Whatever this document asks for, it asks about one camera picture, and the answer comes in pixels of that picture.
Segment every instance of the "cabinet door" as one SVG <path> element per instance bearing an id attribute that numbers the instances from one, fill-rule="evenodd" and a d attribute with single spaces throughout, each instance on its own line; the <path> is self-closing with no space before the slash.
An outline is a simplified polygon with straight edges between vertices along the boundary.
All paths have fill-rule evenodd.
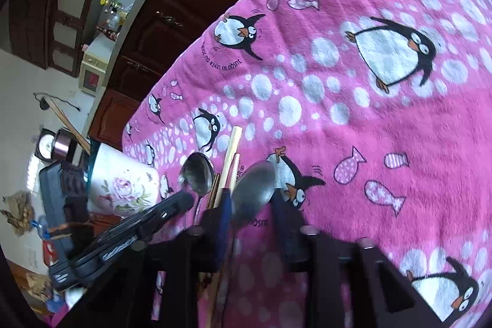
<path id="1" fill-rule="evenodd" d="M 138 106 L 139 102 L 107 89 L 95 112 L 89 136 L 121 150 L 121 135 Z"/>
<path id="2" fill-rule="evenodd" d="M 130 98 L 142 102 L 161 75 L 140 66 L 133 60 L 118 56 L 108 82 L 108 88 L 114 89 Z"/>

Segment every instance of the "brass cabinet handle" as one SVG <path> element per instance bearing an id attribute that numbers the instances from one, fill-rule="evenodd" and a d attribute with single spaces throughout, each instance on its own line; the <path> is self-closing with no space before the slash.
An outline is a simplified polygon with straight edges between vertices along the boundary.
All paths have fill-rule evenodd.
<path id="1" fill-rule="evenodd" d="M 174 27 L 182 27 L 183 24 L 180 22 L 177 22 L 176 19 L 172 16 L 165 15 L 162 12 L 159 12 L 159 10 L 156 12 L 156 15 L 160 17 L 162 20 L 164 20 L 165 23 L 168 25 L 174 26 Z"/>

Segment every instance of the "pink fish pattern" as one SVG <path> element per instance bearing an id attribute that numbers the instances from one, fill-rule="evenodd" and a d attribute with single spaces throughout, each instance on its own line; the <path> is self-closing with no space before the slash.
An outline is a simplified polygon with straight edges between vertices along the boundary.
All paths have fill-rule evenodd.
<path id="1" fill-rule="evenodd" d="M 357 150 L 355 146 L 352 147 L 352 156 L 343 159 L 338 163 L 333 171 L 333 177 L 335 181 L 342 185 L 347 185 L 352 181 L 359 169 L 359 163 L 365 163 L 367 160 Z"/>
<path id="2" fill-rule="evenodd" d="M 388 153 L 384 156 L 384 165 L 387 168 L 410 167 L 406 153 Z"/>
<path id="3" fill-rule="evenodd" d="M 296 10 L 304 10 L 307 8 L 315 8 L 316 10 L 319 10 L 319 0 L 313 0 L 313 1 L 308 1 L 308 0 L 288 0 L 287 4 L 292 8 Z"/>
<path id="4" fill-rule="evenodd" d="M 279 7 L 280 0 L 267 0 L 267 9 L 274 12 Z"/>
<path id="5" fill-rule="evenodd" d="M 364 186 L 364 192 L 367 198 L 374 204 L 382 206 L 390 205 L 395 211 L 395 216 L 398 216 L 402 210 L 403 203 L 406 197 L 396 198 L 383 184 L 378 181 L 369 180 Z"/>

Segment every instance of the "wooden stick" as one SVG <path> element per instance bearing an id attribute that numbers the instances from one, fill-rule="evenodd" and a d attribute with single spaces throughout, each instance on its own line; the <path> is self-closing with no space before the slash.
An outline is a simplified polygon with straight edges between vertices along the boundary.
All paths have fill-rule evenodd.
<path id="1" fill-rule="evenodd" d="M 60 108 L 51 100 L 49 96 L 44 97 L 46 103 L 50 105 L 51 110 L 58 116 L 63 124 L 70 130 L 73 136 L 77 139 L 82 149 L 84 149 L 87 154 L 90 154 L 90 144 L 89 142 L 82 136 L 80 132 L 78 132 L 75 127 L 72 125 L 70 121 L 68 121 L 68 117 L 63 113 Z"/>
<path id="2" fill-rule="evenodd" d="M 213 203 L 213 207 L 218 207 L 220 204 L 220 198 L 222 197 L 222 190 L 225 188 L 227 182 L 227 176 L 229 175 L 229 169 L 231 168 L 232 159 L 238 150 L 239 140 L 243 134 L 242 127 L 233 127 L 231 138 L 229 139 L 229 145 L 227 146 L 227 152 L 225 154 L 224 167 L 222 168 L 222 174 L 220 175 L 220 181 L 218 183 L 218 191 Z"/>
<path id="3" fill-rule="evenodd" d="M 236 156 L 234 156 L 234 164 L 232 165 L 232 172 L 231 172 L 231 182 L 229 183 L 229 189 L 231 190 L 231 193 L 236 187 L 236 181 L 238 179 L 239 157 L 240 157 L 239 153 L 236 153 Z"/>

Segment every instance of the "cloth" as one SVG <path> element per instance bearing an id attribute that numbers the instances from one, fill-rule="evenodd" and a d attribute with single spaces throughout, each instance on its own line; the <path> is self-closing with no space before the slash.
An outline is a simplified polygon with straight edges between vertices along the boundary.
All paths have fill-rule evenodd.
<path id="1" fill-rule="evenodd" d="M 373 238 L 444 326 L 472 327 L 492 299 L 491 10 L 240 0 L 151 90 L 124 152 L 158 169 L 165 198 L 193 151 L 220 171 L 242 126 L 240 173 L 269 160 L 309 224 Z M 267 206 L 238 234 L 227 328 L 303 326 L 306 277 L 285 271 L 273 229 Z"/>

